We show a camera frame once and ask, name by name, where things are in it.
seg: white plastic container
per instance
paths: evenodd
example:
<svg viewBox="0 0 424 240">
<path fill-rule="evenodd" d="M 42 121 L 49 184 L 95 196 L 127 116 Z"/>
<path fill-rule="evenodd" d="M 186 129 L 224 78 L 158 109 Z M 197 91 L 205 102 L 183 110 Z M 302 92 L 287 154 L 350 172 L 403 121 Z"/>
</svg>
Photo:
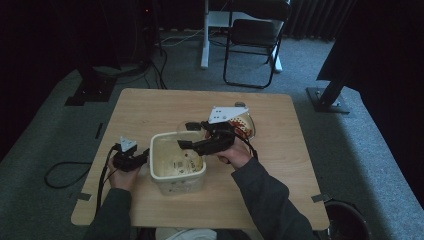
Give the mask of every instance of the white plastic container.
<svg viewBox="0 0 424 240">
<path fill-rule="evenodd" d="M 150 142 L 150 175 L 162 194 L 199 191 L 203 186 L 206 162 L 193 150 L 182 150 L 177 140 L 199 141 L 196 131 L 162 133 Z"/>
</svg>

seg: metal leg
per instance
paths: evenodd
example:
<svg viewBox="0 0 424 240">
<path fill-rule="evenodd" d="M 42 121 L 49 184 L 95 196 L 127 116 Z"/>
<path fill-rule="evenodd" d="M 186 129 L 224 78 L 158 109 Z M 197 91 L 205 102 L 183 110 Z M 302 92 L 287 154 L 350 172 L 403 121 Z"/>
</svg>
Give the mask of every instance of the metal leg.
<svg viewBox="0 0 424 240">
<path fill-rule="evenodd" d="M 268 62 L 271 63 L 271 72 L 270 72 L 270 75 L 269 75 L 268 83 L 265 84 L 265 85 L 253 85 L 253 84 L 230 82 L 230 81 L 227 80 L 226 75 L 227 75 L 227 62 L 228 62 L 228 57 L 229 57 L 229 52 L 230 52 L 230 50 L 229 50 L 230 36 L 231 36 L 231 29 L 229 29 L 229 31 L 228 31 L 227 45 L 226 45 L 226 48 L 225 48 L 225 63 L 224 63 L 224 74 L 223 74 L 223 78 L 224 78 L 225 83 L 227 83 L 228 85 L 232 85 L 232 86 L 241 86 L 241 87 L 259 88 L 259 89 L 267 88 L 272 82 L 274 72 L 276 71 L 277 61 L 279 61 L 278 52 L 279 52 L 280 46 L 281 46 L 281 38 L 278 41 L 277 45 L 273 49 L 274 54 L 268 55 L 267 63 Z"/>
<path fill-rule="evenodd" d="M 205 0 L 204 24 L 202 63 L 200 67 L 202 69 L 207 69 L 209 66 L 209 0 Z"/>
<path fill-rule="evenodd" d="M 274 50 L 272 51 L 272 57 L 275 58 L 275 55 L 276 55 L 276 49 L 274 48 Z M 280 62 L 280 56 L 277 56 L 277 59 L 275 61 L 274 71 L 276 73 L 280 73 L 281 71 L 283 71 L 283 67 L 281 66 L 281 62 Z"/>
</svg>

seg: person's left hand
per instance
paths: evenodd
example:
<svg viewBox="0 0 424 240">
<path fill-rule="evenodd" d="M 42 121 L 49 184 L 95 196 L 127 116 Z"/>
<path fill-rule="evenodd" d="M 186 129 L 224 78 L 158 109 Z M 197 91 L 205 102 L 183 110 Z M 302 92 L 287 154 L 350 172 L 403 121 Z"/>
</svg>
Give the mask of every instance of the person's left hand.
<svg viewBox="0 0 424 240">
<path fill-rule="evenodd" d="M 119 169 L 116 169 L 113 166 L 113 158 L 109 159 L 108 167 L 109 182 L 111 188 L 120 188 L 127 191 L 131 191 L 141 167 L 136 168 L 130 172 L 124 172 Z"/>
</svg>

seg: wooden table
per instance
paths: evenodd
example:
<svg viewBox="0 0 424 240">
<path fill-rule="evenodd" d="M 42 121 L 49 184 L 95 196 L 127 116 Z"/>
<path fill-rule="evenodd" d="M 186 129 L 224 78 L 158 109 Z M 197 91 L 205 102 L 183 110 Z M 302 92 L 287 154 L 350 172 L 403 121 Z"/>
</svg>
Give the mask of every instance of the wooden table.
<svg viewBox="0 0 424 240">
<path fill-rule="evenodd" d="M 72 223 L 89 225 L 96 206 L 97 184 L 111 146 L 120 136 L 149 147 L 159 133 L 174 132 L 179 123 L 205 121 L 213 106 L 234 106 L 242 101 L 250 109 L 257 134 L 251 143 L 270 175 L 290 189 L 290 200 L 311 222 L 313 229 L 329 226 L 318 183 L 291 98 L 281 94 L 200 92 L 177 90 L 125 89 L 117 102 L 82 193 L 89 201 L 78 200 Z M 216 157 L 206 158 L 207 170 L 201 191 L 164 196 L 152 182 L 147 165 L 140 171 L 132 191 L 131 221 L 134 226 L 254 229 L 250 215 L 234 180 L 233 168 Z M 110 189 L 106 184 L 103 198 Z"/>
</svg>

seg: gray sleeve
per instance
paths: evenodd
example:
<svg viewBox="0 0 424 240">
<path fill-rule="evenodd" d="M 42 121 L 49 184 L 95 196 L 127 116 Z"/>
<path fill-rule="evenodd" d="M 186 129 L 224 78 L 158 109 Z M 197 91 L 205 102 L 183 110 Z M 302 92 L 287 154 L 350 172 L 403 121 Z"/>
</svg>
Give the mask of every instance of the gray sleeve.
<svg viewBox="0 0 424 240">
<path fill-rule="evenodd" d="M 112 188 L 84 236 L 88 239 L 130 239 L 131 193 Z"/>
<path fill-rule="evenodd" d="M 289 189 L 252 158 L 232 176 L 264 239 L 315 239 L 311 224 L 288 199 Z"/>
</svg>

